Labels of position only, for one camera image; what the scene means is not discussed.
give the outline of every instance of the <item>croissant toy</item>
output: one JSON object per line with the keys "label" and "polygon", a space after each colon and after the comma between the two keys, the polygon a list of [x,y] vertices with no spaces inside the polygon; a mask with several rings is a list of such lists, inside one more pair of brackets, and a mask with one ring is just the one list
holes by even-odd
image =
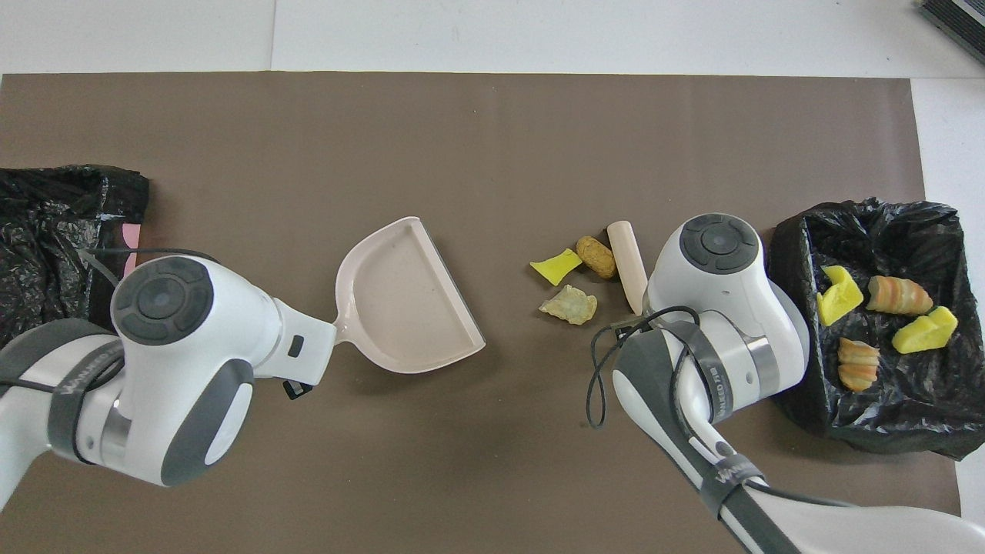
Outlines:
{"label": "croissant toy", "polygon": [[861,392],[876,382],[879,349],[859,340],[838,339],[838,377],[850,390]]}
{"label": "croissant toy", "polygon": [[934,307],[927,291],[909,279],[877,275],[869,280],[869,293],[866,309],[875,312],[922,315]]}

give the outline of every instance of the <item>black cable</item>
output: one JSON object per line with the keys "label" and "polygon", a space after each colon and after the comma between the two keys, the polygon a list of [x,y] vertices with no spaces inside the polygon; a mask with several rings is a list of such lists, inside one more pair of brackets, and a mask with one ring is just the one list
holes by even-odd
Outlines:
{"label": "black cable", "polygon": [[184,248],[80,248],[80,250],[88,252],[90,254],[106,253],[106,254],[185,254],[189,256],[195,256],[200,258],[205,258],[209,261],[214,261],[220,263],[218,259],[210,256],[209,254],[200,252],[198,250],[187,250]]}
{"label": "black cable", "polygon": [[[592,337],[591,353],[592,353],[592,364],[595,367],[595,371],[592,372],[592,379],[588,382],[588,393],[585,396],[585,417],[588,419],[588,425],[590,425],[592,429],[602,429],[602,426],[605,425],[606,422],[606,408],[607,408],[606,387],[605,387],[605,382],[602,379],[602,370],[603,368],[605,368],[606,362],[609,361],[609,358],[612,357],[612,355],[617,350],[623,348],[625,342],[636,331],[642,329],[643,327],[648,325],[650,321],[653,321],[657,317],[672,312],[686,312],[694,320],[695,325],[700,325],[701,322],[700,316],[697,314],[697,312],[695,312],[691,308],[688,308],[687,306],[671,306],[669,308],[664,308],[663,310],[660,310],[656,313],[652,313],[651,315],[648,315],[647,317],[641,319],[629,331],[627,331],[623,336],[621,336],[619,340],[616,341],[616,344],[614,344],[612,347],[609,348],[609,351],[606,352],[606,355],[602,357],[601,361],[599,361],[598,355],[596,354],[595,345],[596,343],[598,343],[599,338],[601,338],[602,335],[606,333],[606,331],[610,330],[611,327],[607,326],[599,329],[599,332],[595,333],[595,336]],[[596,422],[592,418],[592,392],[595,391],[596,383],[599,386],[599,395],[602,403],[602,412],[598,422]]]}
{"label": "black cable", "polygon": [[20,388],[30,388],[31,390],[40,390],[41,392],[47,392],[51,394],[55,391],[54,386],[49,386],[47,384],[41,384],[40,382],[25,381],[23,379],[0,379],[0,386],[19,386]]}
{"label": "black cable", "polygon": [[829,500],[827,498],[816,498],[813,496],[807,496],[797,493],[790,493],[786,491],[781,491],[770,487],[769,485],[763,485],[762,483],[756,483],[755,481],[746,481],[743,483],[747,487],[757,490],[761,493],[772,495],[779,498],[785,498],[787,500],[793,500],[796,502],[806,502],[808,504],[817,504],[819,506],[834,506],[837,508],[858,508],[854,504],[849,504],[847,502],[841,502],[840,500]]}
{"label": "black cable", "polygon": [[[112,379],[119,375],[119,373],[123,370],[123,365],[123,359],[120,358],[113,362],[110,366],[107,366],[106,369],[99,373],[98,377],[89,383],[89,386],[86,387],[86,392],[96,390],[104,384],[112,381]],[[53,394],[55,391],[54,386],[23,379],[0,379],[0,386],[19,386],[21,388],[29,388],[31,390],[40,390],[41,392],[47,392],[48,394]]]}
{"label": "black cable", "polygon": [[195,257],[204,258],[210,261],[219,263],[219,260],[210,256],[209,254],[199,252],[197,250],[186,250],[183,248],[76,248],[75,250],[79,254],[79,258],[86,261],[86,263],[92,265],[92,267],[102,274],[106,278],[106,281],[113,286],[115,289],[117,285],[120,284],[120,280],[116,278],[116,275],[109,268],[106,267],[104,263],[96,259],[95,254],[107,253],[107,254],[135,254],[135,253],[169,253],[169,254],[185,254]]}
{"label": "black cable", "polygon": [[684,411],[681,409],[681,402],[677,401],[677,388],[678,388],[678,381],[681,380],[681,367],[684,366],[684,361],[687,358],[693,357],[693,354],[691,353],[687,342],[682,342],[681,346],[682,346],[681,354],[678,355],[678,361],[676,364],[674,364],[674,373],[671,375],[670,395],[671,398],[674,398],[674,409],[671,410],[671,413],[673,414],[674,419],[678,424],[678,427],[681,428],[681,431],[683,431],[685,435],[687,435],[689,438],[697,438],[704,445],[704,441],[701,440],[701,437],[697,436],[697,433],[694,432],[694,429],[688,423],[688,418],[684,416]]}

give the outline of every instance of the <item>yellow cheese toy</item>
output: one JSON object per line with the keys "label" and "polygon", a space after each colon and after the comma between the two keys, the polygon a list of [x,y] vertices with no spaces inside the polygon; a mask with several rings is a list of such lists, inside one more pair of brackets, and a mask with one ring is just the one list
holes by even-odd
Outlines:
{"label": "yellow cheese toy", "polygon": [[579,265],[581,265],[581,258],[571,248],[565,248],[564,252],[551,259],[530,262],[530,267],[536,269],[554,286],[559,285],[560,280]]}
{"label": "yellow cheese toy", "polygon": [[821,324],[827,327],[862,304],[862,291],[844,267],[829,265],[821,269],[831,280],[827,291],[823,295],[818,293],[818,315]]}
{"label": "yellow cheese toy", "polygon": [[900,354],[944,348],[955,329],[957,318],[947,308],[938,306],[896,331],[892,336],[892,346]]}

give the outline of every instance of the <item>pink object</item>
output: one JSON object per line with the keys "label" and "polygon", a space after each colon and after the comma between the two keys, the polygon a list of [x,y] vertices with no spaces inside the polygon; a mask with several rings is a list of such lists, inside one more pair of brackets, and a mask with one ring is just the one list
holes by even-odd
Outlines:
{"label": "pink object", "polygon": [[336,343],[398,374],[442,368],[486,346],[421,220],[406,217],[356,244],[335,281]]}
{"label": "pink object", "polygon": [[[123,224],[123,241],[129,248],[136,248],[140,242],[140,225],[135,223]],[[123,266],[123,276],[126,277],[137,267],[137,254],[130,254]]]}

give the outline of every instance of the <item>brown potato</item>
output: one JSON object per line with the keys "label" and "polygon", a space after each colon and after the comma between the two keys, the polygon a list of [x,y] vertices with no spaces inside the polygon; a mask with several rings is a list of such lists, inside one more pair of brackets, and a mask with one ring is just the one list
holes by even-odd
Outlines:
{"label": "brown potato", "polygon": [[616,258],[601,242],[592,237],[582,237],[578,239],[574,249],[581,261],[598,273],[599,277],[612,279],[616,275]]}

